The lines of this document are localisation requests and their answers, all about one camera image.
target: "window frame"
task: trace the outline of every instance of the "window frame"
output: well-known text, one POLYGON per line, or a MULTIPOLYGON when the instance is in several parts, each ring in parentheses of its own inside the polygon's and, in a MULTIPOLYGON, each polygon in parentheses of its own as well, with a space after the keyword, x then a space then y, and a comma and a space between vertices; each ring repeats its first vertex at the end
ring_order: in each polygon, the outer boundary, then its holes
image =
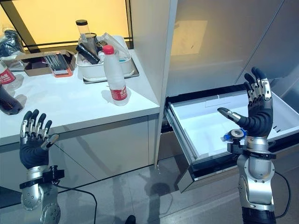
MULTIPOLYGON (((40 43, 37 44, 32 35, 30 34, 29 30, 27 29, 24 21, 22 20, 20 14, 18 13, 17 9, 13 4, 14 0, 1 0, 0 4, 8 16, 9 20, 13 24, 14 28, 20 35, 21 39, 23 40, 24 44, 23 47, 27 48, 29 53, 38 53, 38 52, 45 52, 45 51, 54 51, 59 50, 62 47, 66 50, 70 50, 76 52, 75 48, 76 45, 69 45, 70 43, 78 43, 77 41, 64 41, 64 42, 51 42, 51 43, 40 43), (48 47, 48 48, 39 48, 39 46, 46 46, 46 45, 54 45, 54 44, 64 44, 63 46, 59 47, 48 47)), ((129 37, 124 37, 125 42, 129 49, 134 48, 133 44, 133 33, 132 33, 132 18, 131 18, 131 6, 130 0, 126 1, 126 12, 127 12, 127 24, 128 24, 128 34, 129 37)))

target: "black cable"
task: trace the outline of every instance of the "black cable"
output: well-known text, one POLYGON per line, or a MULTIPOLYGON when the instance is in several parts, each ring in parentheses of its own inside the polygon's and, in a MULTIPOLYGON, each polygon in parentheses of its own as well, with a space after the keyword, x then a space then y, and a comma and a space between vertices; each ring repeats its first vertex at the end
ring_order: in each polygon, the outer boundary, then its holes
POLYGON ((76 189, 76 188, 68 188, 68 187, 63 187, 63 186, 60 186, 58 184, 55 184, 54 182, 52 182, 52 184, 58 188, 63 188, 63 189, 67 189, 67 190, 75 190, 75 191, 79 191, 79 192, 83 192, 83 193, 86 193, 86 194, 89 194, 91 195, 93 198, 94 198, 94 201, 95 201, 95 208, 94 208, 94 219, 93 219, 93 224, 95 224, 95 219, 96 219, 96 216, 97 216, 97 207, 98 207, 98 202, 97 202, 97 199, 95 199, 95 196, 88 192, 88 191, 84 191, 84 190, 79 190, 79 189, 76 189))
POLYGON ((291 203, 291 198, 292 198, 292 193, 291 193, 291 187, 290 187, 290 184, 289 184, 288 180, 282 174, 280 174, 279 172, 275 171, 275 173, 277 173, 282 178, 284 178, 284 180, 286 182, 286 185, 288 186, 288 190, 289 190, 289 199, 288 199, 288 203, 286 204, 285 211, 282 213, 282 215, 275 217, 275 218, 282 218, 283 216, 285 216, 287 214, 287 212, 289 210, 290 203, 291 203))

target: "black glove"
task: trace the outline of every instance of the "black glove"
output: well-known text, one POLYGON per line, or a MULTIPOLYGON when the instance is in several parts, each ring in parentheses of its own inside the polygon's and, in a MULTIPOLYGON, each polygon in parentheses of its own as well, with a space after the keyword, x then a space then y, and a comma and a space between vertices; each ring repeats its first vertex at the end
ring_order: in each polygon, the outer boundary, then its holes
POLYGON ((273 124, 273 100, 270 84, 261 70, 253 67, 251 71, 256 80, 246 73, 245 79, 248 82, 244 83, 249 98, 249 117, 244 117, 224 107, 218 108, 218 111, 246 130, 248 136, 267 138, 273 124))
POLYGON ((44 129, 43 121, 46 114, 42 113, 36 125, 36 118, 39 111, 34 110, 33 113, 28 111, 21 125, 20 132, 20 160, 22 164, 30 169, 36 166, 44 166, 49 164, 49 147, 51 147, 59 138, 58 134, 54 134, 48 138, 48 133, 52 121, 49 120, 44 129))

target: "white plastic basket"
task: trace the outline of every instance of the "white plastic basket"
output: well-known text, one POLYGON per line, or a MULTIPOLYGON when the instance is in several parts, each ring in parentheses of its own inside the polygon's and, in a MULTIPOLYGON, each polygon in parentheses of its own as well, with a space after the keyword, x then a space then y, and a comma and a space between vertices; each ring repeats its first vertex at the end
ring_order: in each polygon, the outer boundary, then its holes
MULTIPOLYGON (((128 50, 128 47, 125 43, 125 40, 122 36, 119 35, 113 35, 113 37, 117 40, 118 43, 120 43, 125 49, 128 50)), ((80 54, 77 54, 76 58, 76 65, 78 66, 78 74, 82 75, 82 77, 86 81, 105 81, 106 76, 104 72, 104 64, 92 64, 92 65, 86 65, 82 63, 82 60, 84 59, 83 56, 80 54)), ((124 74, 124 77, 128 77, 134 74, 134 66, 132 63, 132 57, 124 62, 121 63, 121 68, 124 74)))

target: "black shoe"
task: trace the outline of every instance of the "black shoe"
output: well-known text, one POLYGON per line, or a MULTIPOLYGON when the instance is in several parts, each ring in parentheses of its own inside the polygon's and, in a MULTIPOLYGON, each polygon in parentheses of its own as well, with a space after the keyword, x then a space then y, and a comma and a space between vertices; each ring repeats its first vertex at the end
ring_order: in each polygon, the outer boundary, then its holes
POLYGON ((125 224, 136 224, 136 218, 135 218, 135 216, 130 215, 130 216, 127 218, 125 224))

